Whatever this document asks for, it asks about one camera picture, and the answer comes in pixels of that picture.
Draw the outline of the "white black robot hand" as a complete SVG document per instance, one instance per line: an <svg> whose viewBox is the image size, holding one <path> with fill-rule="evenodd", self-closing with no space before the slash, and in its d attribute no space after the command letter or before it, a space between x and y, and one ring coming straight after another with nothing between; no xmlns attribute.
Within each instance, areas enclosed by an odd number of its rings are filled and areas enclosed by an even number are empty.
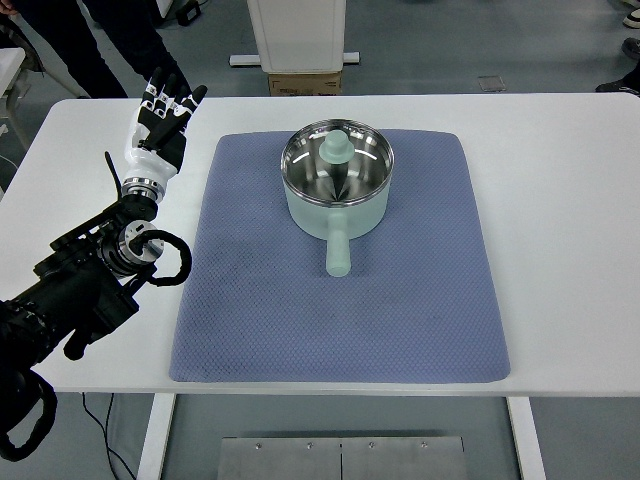
<svg viewBox="0 0 640 480"><path fill-rule="evenodd" d="M130 177L167 182L184 160L186 130L204 99L204 85L190 90L174 73L156 69L133 114L125 158Z"/></svg>

